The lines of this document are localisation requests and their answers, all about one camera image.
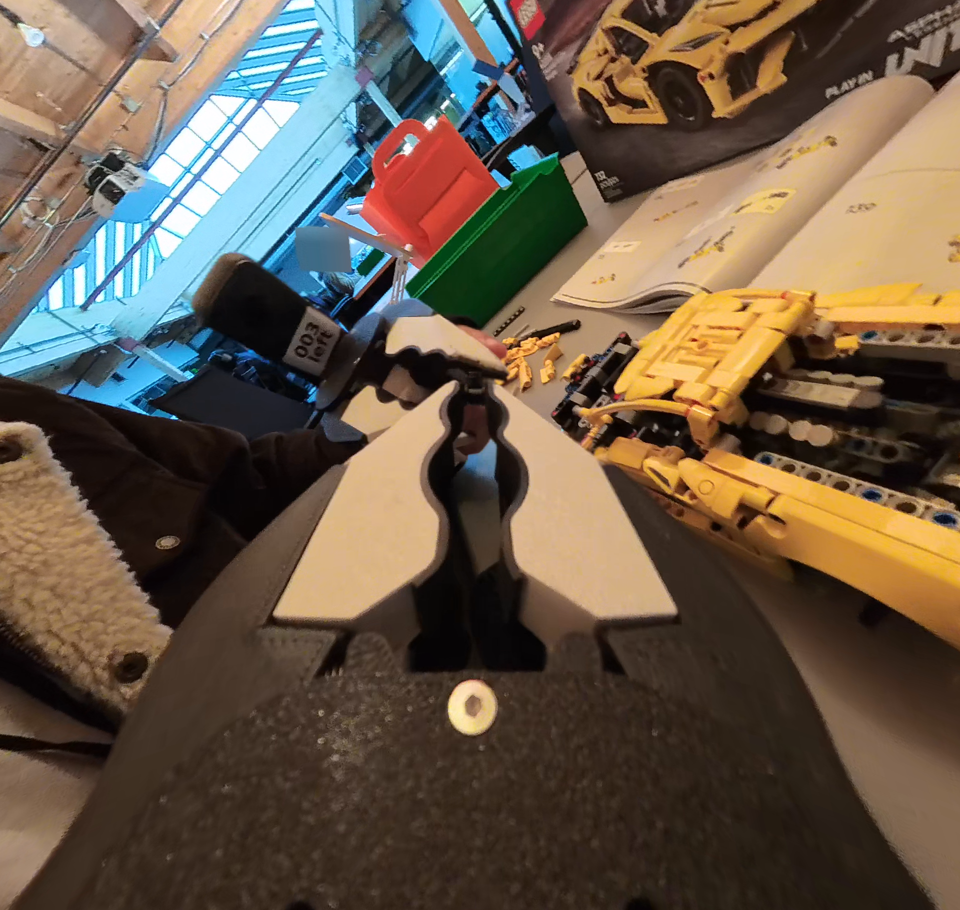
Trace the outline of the grey desk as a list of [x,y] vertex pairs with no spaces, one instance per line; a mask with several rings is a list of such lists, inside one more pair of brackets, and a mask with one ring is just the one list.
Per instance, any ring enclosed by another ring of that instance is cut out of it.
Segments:
[[[645,196],[608,205],[579,153],[561,160],[587,224],[498,311],[492,332],[518,308],[503,337],[578,318],[560,338],[557,374],[625,331],[638,338],[661,316],[624,316],[551,301],[560,286],[628,220]],[[875,821],[938,908],[959,907],[958,652],[894,613],[863,625],[866,604],[836,580],[798,570],[789,580],[719,556],[786,645],[816,700],[845,767]]]

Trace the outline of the slanted roof window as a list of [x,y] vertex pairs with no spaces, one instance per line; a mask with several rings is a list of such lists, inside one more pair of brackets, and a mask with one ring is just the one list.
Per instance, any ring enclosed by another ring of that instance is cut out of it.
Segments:
[[96,302],[137,295],[327,75],[319,28],[315,0],[289,0],[151,161],[168,195],[142,220],[108,220],[32,311],[78,308],[116,266]]

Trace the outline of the black office chair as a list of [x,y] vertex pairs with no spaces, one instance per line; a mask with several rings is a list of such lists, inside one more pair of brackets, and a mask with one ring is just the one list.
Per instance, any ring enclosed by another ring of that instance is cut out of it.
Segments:
[[151,403],[179,420],[221,427],[247,439],[306,428],[314,413],[310,403],[255,387],[209,365]]

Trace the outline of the dark car set box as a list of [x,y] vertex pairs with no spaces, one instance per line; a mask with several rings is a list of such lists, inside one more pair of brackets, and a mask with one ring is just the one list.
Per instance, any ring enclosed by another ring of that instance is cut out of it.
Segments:
[[780,139],[884,76],[958,70],[958,0],[508,0],[606,202]]

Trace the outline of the person's left hand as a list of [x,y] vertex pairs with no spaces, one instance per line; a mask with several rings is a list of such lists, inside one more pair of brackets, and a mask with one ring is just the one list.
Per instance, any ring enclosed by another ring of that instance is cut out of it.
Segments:
[[[466,334],[474,337],[491,351],[498,359],[503,360],[508,352],[507,347],[496,338],[475,328],[465,317],[454,317],[452,321]],[[462,430],[458,436],[457,447],[462,459],[480,453],[489,442],[489,427],[487,413],[484,407],[470,406],[464,409]]]

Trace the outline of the yellow brick car model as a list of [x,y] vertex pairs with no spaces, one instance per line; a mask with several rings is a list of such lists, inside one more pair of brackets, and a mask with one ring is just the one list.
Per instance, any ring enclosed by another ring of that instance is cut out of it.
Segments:
[[959,644],[959,296],[697,295],[563,378],[552,418],[673,517]]

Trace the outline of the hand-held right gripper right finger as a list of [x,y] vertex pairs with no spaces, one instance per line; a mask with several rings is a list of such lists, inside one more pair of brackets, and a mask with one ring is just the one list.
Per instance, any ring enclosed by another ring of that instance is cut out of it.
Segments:
[[491,387],[488,413],[519,624],[554,652],[571,635],[674,623],[678,604],[602,465],[505,388]]

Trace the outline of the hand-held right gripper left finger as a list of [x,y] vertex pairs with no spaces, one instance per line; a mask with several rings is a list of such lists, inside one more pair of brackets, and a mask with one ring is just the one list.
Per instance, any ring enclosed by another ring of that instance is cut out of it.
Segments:
[[378,634],[417,672],[462,667],[462,580],[449,564],[461,427],[462,388],[448,382],[347,463],[274,624]]

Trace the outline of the green plastic bin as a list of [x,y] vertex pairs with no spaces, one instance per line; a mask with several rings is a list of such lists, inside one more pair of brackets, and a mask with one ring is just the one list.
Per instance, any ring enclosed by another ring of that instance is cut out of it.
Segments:
[[515,172],[407,283],[444,316],[489,323],[588,224],[561,160]]

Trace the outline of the building instruction booklet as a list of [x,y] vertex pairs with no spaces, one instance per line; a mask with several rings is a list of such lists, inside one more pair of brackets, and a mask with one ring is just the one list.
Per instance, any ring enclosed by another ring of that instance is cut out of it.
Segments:
[[892,76],[655,188],[552,300],[657,314],[734,289],[958,286],[958,76]]

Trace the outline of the pile of yellow brick pieces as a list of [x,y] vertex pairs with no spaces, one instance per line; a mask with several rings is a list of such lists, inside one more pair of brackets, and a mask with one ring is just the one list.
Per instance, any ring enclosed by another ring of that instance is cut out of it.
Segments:
[[557,363],[564,356],[561,337],[554,335],[543,340],[522,341],[519,337],[502,340],[508,352],[505,357],[507,376],[501,383],[517,383],[520,392],[532,388],[534,375],[538,375],[542,384],[548,384],[557,378]]

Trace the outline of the orange plastic bin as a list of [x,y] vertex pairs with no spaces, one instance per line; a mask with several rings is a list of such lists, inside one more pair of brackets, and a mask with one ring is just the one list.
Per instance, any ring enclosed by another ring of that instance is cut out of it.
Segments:
[[402,120],[376,149],[361,217],[387,243],[412,247],[423,268],[491,196],[498,182],[446,117]]

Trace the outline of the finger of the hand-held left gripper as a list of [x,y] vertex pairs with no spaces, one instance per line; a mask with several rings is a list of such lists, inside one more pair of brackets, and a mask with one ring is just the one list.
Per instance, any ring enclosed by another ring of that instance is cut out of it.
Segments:
[[337,439],[375,439],[447,382],[427,381],[395,365],[378,386],[365,386],[336,413]]
[[507,367],[480,340],[441,316],[402,316],[389,329],[386,359],[415,381],[449,381],[457,374],[504,379]]

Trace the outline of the person's left forearm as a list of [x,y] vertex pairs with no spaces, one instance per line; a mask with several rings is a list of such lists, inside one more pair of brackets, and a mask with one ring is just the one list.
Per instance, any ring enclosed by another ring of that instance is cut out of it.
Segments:
[[274,496],[302,494],[331,468],[366,446],[362,435],[331,438],[321,428],[258,436],[248,445],[252,466]]

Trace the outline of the white document stand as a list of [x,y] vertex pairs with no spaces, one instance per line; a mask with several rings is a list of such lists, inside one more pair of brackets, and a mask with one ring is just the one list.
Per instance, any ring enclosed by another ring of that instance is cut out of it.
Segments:
[[320,213],[319,217],[326,225],[341,231],[349,240],[366,244],[394,258],[389,303],[401,302],[404,298],[407,276],[414,257],[413,244],[393,244],[383,234],[366,231],[354,223],[338,219],[327,213]]

